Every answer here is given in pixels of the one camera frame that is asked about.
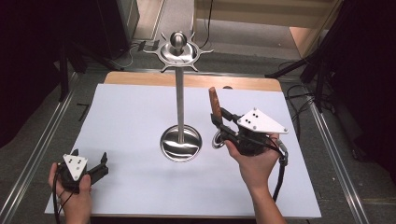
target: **human hand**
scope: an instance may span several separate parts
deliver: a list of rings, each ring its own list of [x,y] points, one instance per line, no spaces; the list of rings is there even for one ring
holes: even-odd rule
[[[53,163],[49,171],[49,185],[53,187],[53,178],[55,177],[56,169],[58,165]],[[56,194],[61,198],[61,204],[64,204],[64,217],[66,223],[73,224],[86,224],[90,221],[91,210],[92,210],[92,199],[91,199],[91,177],[84,175],[79,182],[79,194],[73,194],[69,198],[71,192],[66,191],[62,187],[61,181],[56,181]]]
[[[273,139],[273,142],[269,141],[267,144],[275,146],[274,143],[276,139],[279,138],[279,134],[270,134],[270,138]],[[241,176],[249,191],[263,189],[268,190],[268,178],[277,159],[279,158],[279,154],[276,151],[267,148],[260,155],[248,157],[241,155],[231,141],[226,140],[224,143],[227,146],[230,155],[239,163]]]

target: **white board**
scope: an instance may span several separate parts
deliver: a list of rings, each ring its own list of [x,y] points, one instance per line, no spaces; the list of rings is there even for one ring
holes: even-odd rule
[[[277,205],[284,217],[320,217],[289,110],[282,92],[217,90],[220,105],[243,115],[253,107],[289,129],[280,137],[289,150]],[[177,125],[175,87],[99,84],[73,149],[88,169],[107,153],[109,174],[92,186],[93,216],[254,217],[248,189],[227,148],[213,149],[208,89],[184,89],[184,120],[203,138],[192,161],[161,153],[163,132]],[[278,163],[269,180],[274,191]],[[46,213],[53,213],[52,202]]]

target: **metal stand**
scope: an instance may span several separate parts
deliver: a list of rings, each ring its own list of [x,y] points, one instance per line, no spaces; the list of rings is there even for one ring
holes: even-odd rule
[[[167,129],[161,137],[161,150],[163,155],[171,161],[190,161],[198,154],[202,146],[201,135],[189,125],[184,124],[184,92],[183,92],[183,67],[194,67],[194,63],[202,53],[212,52],[202,51],[192,43],[182,32],[174,32],[170,41],[165,42],[155,51],[158,58],[165,64],[161,72],[168,67],[175,67],[176,71],[176,94],[177,94],[177,125]]]

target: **floor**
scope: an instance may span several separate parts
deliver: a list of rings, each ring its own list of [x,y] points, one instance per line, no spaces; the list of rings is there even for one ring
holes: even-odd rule
[[[182,30],[186,34],[191,32],[191,17],[188,15],[193,1],[182,1],[183,6],[187,6],[189,10],[182,10],[182,13],[179,14],[181,18],[175,18],[176,13],[173,12],[175,7],[180,6],[179,2],[180,0],[164,1],[158,32],[156,32],[153,41],[161,39],[160,33],[169,36],[175,30]],[[210,35],[207,47],[214,49],[215,53],[203,56],[196,64],[196,67],[203,73],[259,77],[275,72],[289,62],[299,60],[297,49],[293,46],[287,27],[262,27],[260,29],[263,30],[263,33],[258,31],[260,29],[254,29],[255,32],[252,35],[259,35],[262,40],[249,41],[253,44],[245,46],[246,42],[244,41],[253,37],[248,36],[248,33],[240,36],[236,31],[225,32],[223,29],[232,29],[235,24],[223,24],[224,27],[220,22],[212,22],[213,27],[217,28],[211,28],[213,33]],[[205,33],[200,32],[200,29],[197,30],[196,37],[197,44],[204,43]],[[150,48],[151,43],[148,41],[147,49]],[[26,122],[18,136],[10,144],[0,149],[0,163],[3,164],[0,169],[0,203],[5,205],[0,214],[2,223],[53,222],[53,216],[43,214],[50,197],[50,188],[47,184],[48,169],[53,161],[57,161],[57,158],[61,158],[64,153],[70,152],[83,122],[81,118],[84,118],[84,105],[91,103],[97,83],[103,82],[108,72],[101,64],[92,59],[87,58],[86,61],[89,65],[86,74],[75,74],[70,77],[72,92],[68,101],[58,104],[59,89],[55,89]],[[119,64],[130,62],[132,65],[123,68],[124,70],[158,72],[163,68],[163,64],[156,56],[148,55],[137,49],[131,50],[130,55],[125,54],[117,59]],[[72,75],[73,70],[70,67],[69,69],[70,75]],[[301,84],[298,79],[299,74],[301,74],[301,70],[296,70],[280,79],[285,95],[291,87]],[[290,94],[304,95],[306,88],[293,87]],[[302,96],[293,99],[292,102],[300,108],[307,100],[306,96]],[[61,113],[59,111],[63,106],[66,109]],[[53,120],[54,115],[60,118],[56,122],[49,123],[50,120]],[[350,180],[361,202],[364,214],[358,214],[358,217],[367,217],[368,221],[359,220],[356,214],[352,213],[353,204],[348,203],[346,190],[341,184],[345,179],[341,179],[337,173],[329,151],[329,144],[323,140],[326,133],[318,127],[315,109],[307,107],[300,114],[300,145],[312,185],[317,194],[322,218],[288,220],[288,222],[396,223],[396,187],[391,182],[389,174],[375,162],[356,161],[351,154],[350,144],[337,117],[328,110],[325,110],[321,116],[331,134],[337,149],[336,153],[342,159],[341,165],[346,168],[346,177]],[[46,133],[48,127],[52,127],[55,132],[48,138],[42,138],[42,134]],[[16,193],[21,194],[22,198],[16,197],[15,202],[8,202],[8,199],[14,199],[12,196]]]

